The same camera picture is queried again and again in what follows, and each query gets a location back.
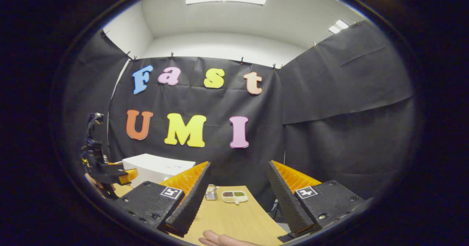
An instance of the finger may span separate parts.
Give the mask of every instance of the finger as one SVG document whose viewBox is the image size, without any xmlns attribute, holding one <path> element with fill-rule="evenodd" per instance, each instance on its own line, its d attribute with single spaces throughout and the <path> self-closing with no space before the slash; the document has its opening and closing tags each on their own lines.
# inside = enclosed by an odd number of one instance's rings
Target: finger
<svg viewBox="0 0 469 246">
<path fill-rule="evenodd" d="M 213 243 L 205 238 L 199 238 L 199 241 L 202 243 L 202 244 L 205 244 L 205 245 L 208 245 L 208 246 L 219 246 L 218 244 L 216 243 Z"/>
<path fill-rule="evenodd" d="M 225 246 L 223 243 L 221 243 L 218 240 L 218 234 L 214 233 L 213 231 L 211 231 L 211 230 L 204 231 L 202 234 L 204 234 L 204 237 L 206 237 L 207 240 L 215 243 L 216 245 Z"/>
<path fill-rule="evenodd" d="M 259 244 L 254 244 L 249 241 L 240 241 L 239 239 L 231 238 L 230 236 L 223 234 L 218 236 L 218 240 L 228 246 L 261 246 Z"/>
</svg>

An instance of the blue letter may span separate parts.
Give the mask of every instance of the blue letter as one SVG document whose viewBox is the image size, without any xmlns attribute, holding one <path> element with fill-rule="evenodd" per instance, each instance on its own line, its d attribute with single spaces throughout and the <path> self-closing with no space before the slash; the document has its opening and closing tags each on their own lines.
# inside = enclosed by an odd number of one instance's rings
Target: blue letter
<svg viewBox="0 0 469 246">
<path fill-rule="evenodd" d="M 134 94 L 142 92 L 146 89 L 146 85 L 144 84 L 144 81 L 148 82 L 149 80 L 148 72 L 151 72 L 152 70 L 153 70 L 153 67 L 150 65 L 132 74 L 132 77 L 134 77 L 134 81 L 135 81 Z"/>
</svg>

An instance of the pink letter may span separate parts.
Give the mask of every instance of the pink letter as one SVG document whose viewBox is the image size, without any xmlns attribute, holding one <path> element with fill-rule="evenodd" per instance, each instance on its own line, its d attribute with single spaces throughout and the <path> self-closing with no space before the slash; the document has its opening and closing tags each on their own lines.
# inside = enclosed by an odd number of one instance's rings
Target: pink letter
<svg viewBox="0 0 469 246">
<path fill-rule="evenodd" d="M 177 67 L 167 67 L 163 70 L 163 74 L 158 77 L 158 81 L 160 83 L 168 83 L 169 85 L 173 86 L 176 85 L 179 81 L 179 74 L 181 74 L 181 70 Z"/>
<path fill-rule="evenodd" d="M 246 142 L 246 122 L 247 117 L 233 116 L 230 118 L 233 124 L 233 141 L 230 143 L 231 148 L 246 148 L 249 143 Z"/>
</svg>

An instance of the foam letter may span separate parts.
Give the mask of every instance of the foam letter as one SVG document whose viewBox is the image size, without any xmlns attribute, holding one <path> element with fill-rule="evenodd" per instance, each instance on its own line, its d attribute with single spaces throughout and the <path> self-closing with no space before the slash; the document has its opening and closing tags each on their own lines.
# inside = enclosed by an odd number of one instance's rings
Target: foam letter
<svg viewBox="0 0 469 246">
<path fill-rule="evenodd" d="M 189 141 L 187 141 L 187 145 L 192 147 L 204 147 L 205 143 L 202 140 L 202 131 L 204 129 L 204 122 L 207 120 L 205 116 L 202 115 L 194 115 L 192 116 L 191 120 L 187 124 L 184 124 L 182 120 L 181 114 L 179 113 L 170 113 L 168 114 L 169 119 L 169 129 L 168 129 L 168 137 L 165 139 L 165 143 L 167 144 L 177 144 L 177 138 L 179 139 L 179 143 L 183 145 L 187 137 L 191 135 Z"/>
<path fill-rule="evenodd" d="M 142 123 L 142 131 L 137 133 L 135 131 L 135 120 L 137 119 L 137 115 L 139 115 L 139 111 L 134 109 L 129 109 L 127 111 L 127 124 L 126 124 L 126 132 L 127 135 L 136 140 L 143 140 L 148 135 L 148 127 L 149 127 L 149 119 L 153 116 L 151 111 L 144 111 L 142 112 L 142 116 L 144 117 L 144 122 Z"/>
<path fill-rule="evenodd" d="M 168 83 L 168 85 L 176 85 L 179 80 L 179 74 L 181 74 L 181 70 L 177 67 L 167 67 L 163 70 L 163 74 L 158 77 L 158 81 L 160 83 Z"/>
<path fill-rule="evenodd" d="M 261 94 L 262 89 L 258 87 L 258 81 L 262 81 L 262 77 L 258 77 L 256 72 L 251 72 L 243 76 L 243 78 L 247 79 L 246 87 L 248 92 L 251 94 Z"/>
<path fill-rule="evenodd" d="M 221 68 L 211 68 L 207 70 L 206 73 L 206 79 L 204 79 L 204 85 L 206 87 L 213 87 L 215 89 L 220 88 L 223 86 L 223 83 L 225 82 L 223 80 L 223 76 L 225 75 L 225 72 Z"/>
<path fill-rule="evenodd" d="M 135 82 L 134 94 L 142 92 L 146 89 L 146 85 L 144 84 L 144 82 L 148 82 L 149 80 L 148 72 L 151 72 L 152 70 L 153 70 L 153 67 L 150 65 L 132 74 L 132 77 L 134 77 L 134 82 Z"/>
<path fill-rule="evenodd" d="M 246 141 L 246 122 L 247 117 L 233 116 L 230 118 L 233 124 L 233 141 L 230 143 L 231 148 L 246 148 L 249 143 Z"/>
</svg>

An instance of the orange letter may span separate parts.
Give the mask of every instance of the orange letter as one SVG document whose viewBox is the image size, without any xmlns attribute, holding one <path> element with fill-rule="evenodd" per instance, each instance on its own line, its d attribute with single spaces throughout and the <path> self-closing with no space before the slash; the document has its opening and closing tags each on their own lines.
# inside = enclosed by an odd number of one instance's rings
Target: orange letter
<svg viewBox="0 0 469 246">
<path fill-rule="evenodd" d="M 139 115 L 139 111 L 134 109 L 129 109 L 127 111 L 127 125 L 126 125 L 126 132 L 127 135 L 136 140 L 143 140 L 148 135 L 148 127 L 149 127 L 149 119 L 153 116 L 151 111 L 144 111 L 142 112 L 142 116 L 144 117 L 144 122 L 142 124 L 142 131 L 137 133 L 135 131 L 135 120 Z"/>
<path fill-rule="evenodd" d="M 258 77 L 256 72 L 251 72 L 243 76 L 243 78 L 247 79 L 246 87 L 248 92 L 251 94 L 261 94 L 262 89 L 258 87 L 258 81 L 262 81 L 262 77 Z"/>
</svg>

